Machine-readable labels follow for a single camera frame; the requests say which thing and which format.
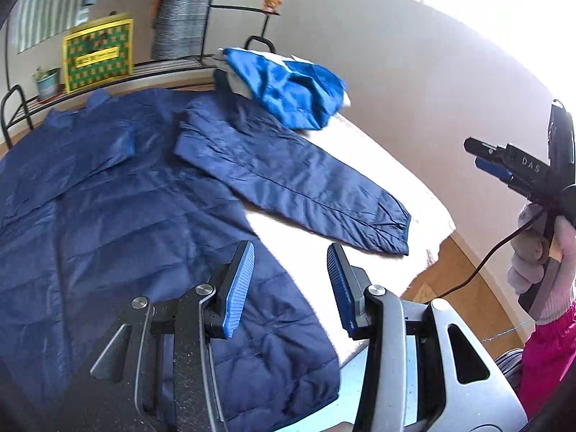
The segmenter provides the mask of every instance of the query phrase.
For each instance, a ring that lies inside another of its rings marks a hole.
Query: label
[[[528,159],[526,156],[522,158],[522,165],[527,168],[533,168],[534,172],[540,172],[540,164],[532,159]]]
[[[87,67],[94,63],[103,62],[105,60],[115,59],[120,56],[120,47],[110,47],[108,49],[95,51],[88,55],[81,55],[76,58],[76,68]]]

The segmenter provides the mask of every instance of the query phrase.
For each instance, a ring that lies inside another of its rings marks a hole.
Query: metal bolt
[[[445,311],[450,309],[450,303],[444,299],[434,299],[432,301],[432,307],[436,310]]]
[[[214,287],[212,287],[209,284],[198,284],[196,286],[196,293],[198,294],[198,296],[209,296],[210,294],[212,294],[213,290]]]
[[[385,288],[378,284],[369,285],[368,292],[371,293],[373,296],[383,296],[384,294],[386,294]]]
[[[144,296],[138,296],[132,299],[132,308],[143,309],[148,305],[148,299]]]

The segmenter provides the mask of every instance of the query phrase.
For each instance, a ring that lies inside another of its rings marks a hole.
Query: jacket sleeve
[[[522,353],[518,398],[528,418],[552,396],[576,357],[576,302],[562,318],[536,327]]]
[[[256,102],[205,93],[188,105],[180,128],[175,153],[261,209],[356,247],[408,255],[410,214],[402,204]]]

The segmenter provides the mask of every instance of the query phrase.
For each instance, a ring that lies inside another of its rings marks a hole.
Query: black cable
[[[12,89],[12,85],[10,84],[10,70],[8,68],[9,33],[10,33],[10,16],[6,18],[6,39],[4,40],[4,70],[6,75],[6,91]]]
[[[484,259],[480,262],[480,264],[476,267],[476,270],[474,270],[474,272],[470,275],[470,277],[464,281],[462,284],[457,285],[456,287],[453,287],[452,289],[446,291],[445,293],[443,293],[441,296],[438,296],[439,299],[443,299],[444,297],[448,296],[449,294],[456,292],[457,290],[462,289],[465,285],[468,285],[472,279],[474,279],[476,277],[476,275],[480,272],[480,270],[482,269],[482,267],[486,264],[486,262],[490,259],[490,257],[496,252],[497,249],[499,249],[502,245],[504,245],[505,243],[510,242],[514,237],[516,237],[517,235],[520,235],[522,232],[524,232],[527,228],[529,228],[530,226],[532,226],[536,220],[542,216],[542,214],[545,213],[545,209],[542,208],[540,210],[540,212],[532,217],[531,220],[529,220],[528,222],[526,222],[525,225],[520,226],[518,229],[516,229],[514,232],[512,232],[508,237],[506,237],[504,240],[501,240],[500,242],[498,242],[493,248],[492,250],[490,250],[488,252],[488,254],[484,257]]]

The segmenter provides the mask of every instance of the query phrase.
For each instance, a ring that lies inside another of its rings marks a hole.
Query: potted plant
[[[58,95],[61,91],[60,68],[44,71],[39,67],[34,74],[34,80],[36,80],[38,87],[38,100],[40,102]]]

